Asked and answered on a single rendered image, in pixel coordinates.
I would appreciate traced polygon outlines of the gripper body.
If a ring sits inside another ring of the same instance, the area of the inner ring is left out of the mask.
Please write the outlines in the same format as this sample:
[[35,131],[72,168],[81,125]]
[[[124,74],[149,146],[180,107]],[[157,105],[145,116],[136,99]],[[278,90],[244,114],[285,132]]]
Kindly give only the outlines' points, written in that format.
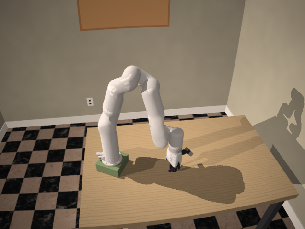
[[182,152],[180,152],[180,153],[172,153],[172,152],[169,151],[169,147],[168,147],[166,158],[171,163],[171,165],[175,168],[178,165],[178,162],[181,165],[181,162],[182,162]]

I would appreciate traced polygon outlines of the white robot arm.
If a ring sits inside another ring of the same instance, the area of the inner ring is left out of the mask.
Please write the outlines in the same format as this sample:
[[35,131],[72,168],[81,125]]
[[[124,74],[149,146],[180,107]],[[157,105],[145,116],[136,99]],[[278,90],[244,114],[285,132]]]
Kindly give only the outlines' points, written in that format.
[[103,164],[107,166],[116,166],[122,162],[116,131],[117,121],[124,93],[134,90],[138,85],[142,87],[141,94],[155,146],[162,149],[169,144],[170,152],[182,152],[182,155],[187,153],[192,156],[193,152],[187,147],[182,150],[184,131],[179,127],[164,125],[164,107],[159,93],[159,81],[137,66],[128,66],[122,77],[109,83],[106,91],[103,113],[98,122],[103,149],[103,152],[96,153],[98,158],[102,158]]

